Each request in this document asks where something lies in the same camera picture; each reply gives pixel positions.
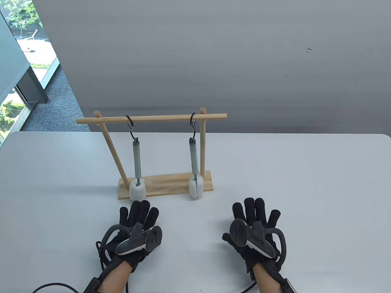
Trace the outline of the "person's right hand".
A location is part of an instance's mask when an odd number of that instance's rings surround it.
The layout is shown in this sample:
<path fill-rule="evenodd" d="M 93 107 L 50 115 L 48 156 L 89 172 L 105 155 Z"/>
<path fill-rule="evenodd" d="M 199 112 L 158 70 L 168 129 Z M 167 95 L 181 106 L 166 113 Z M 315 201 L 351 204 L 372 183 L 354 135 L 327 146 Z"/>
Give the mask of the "person's right hand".
<path fill-rule="evenodd" d="M 265 213 L 265 202 L 262 198 L 246 198 L 244 200 L 244 206 L 239 202 L 233 204 L 233 216 L 235 219 L 241 219 L 246 222 L 250 227 L 253 227 L 253 223 L 261 221 L 264 228 L 275 228 L 277 221 L 281 215 L 281 212 L 273 209 L 270 213 L 269 218 L 266 218 Z M 277 259 L 281 256 L 280 251 L 277 248 L 273 236 L 268 234 L 265 236 L 265 240 L 272 245 L 275 250 L 275 258 L 267 258 L 253 248 L 250 248 L 248 245 L 244 247 L 237 246 L 230 237 L 229 233 L 224 233 L 222 240 L 230 244 L 237 253 L 243 258 L 246 264 L 246 271 L 250 274 L 252 280 L 255 280 L 253 267 L 257 264 L 263 264 L 268 261 L 276 262 Z"/>

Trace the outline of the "person's left hand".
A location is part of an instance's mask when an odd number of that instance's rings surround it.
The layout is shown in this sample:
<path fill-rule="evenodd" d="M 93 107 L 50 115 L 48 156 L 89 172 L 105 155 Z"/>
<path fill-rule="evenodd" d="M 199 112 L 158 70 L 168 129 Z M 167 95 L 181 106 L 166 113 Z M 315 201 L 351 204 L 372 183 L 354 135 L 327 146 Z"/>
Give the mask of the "person's left hand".
<path fill-rule="evenodd" d="M 156 207 L 150 207 L 147 200 L 133 201 L 130 210 L 126 207 L 121 207 L 119 210 L 119 224 L 126 227 L 132 227 L 137 223 L 143 225 L 143 230 L 146 231 L 155 225 L 159 215 Z M 106 245 L 106 249 L 110 257 L 115 254 L 116 247 L 124 240 L 128 239 L 126 233 L 119 231 L 117 235 Z M 150 254 L 145 249 L 137 250 L 127 255 L 120 255 L 119 258 L 131 266 L 133 273 L 138 264 Z"/>

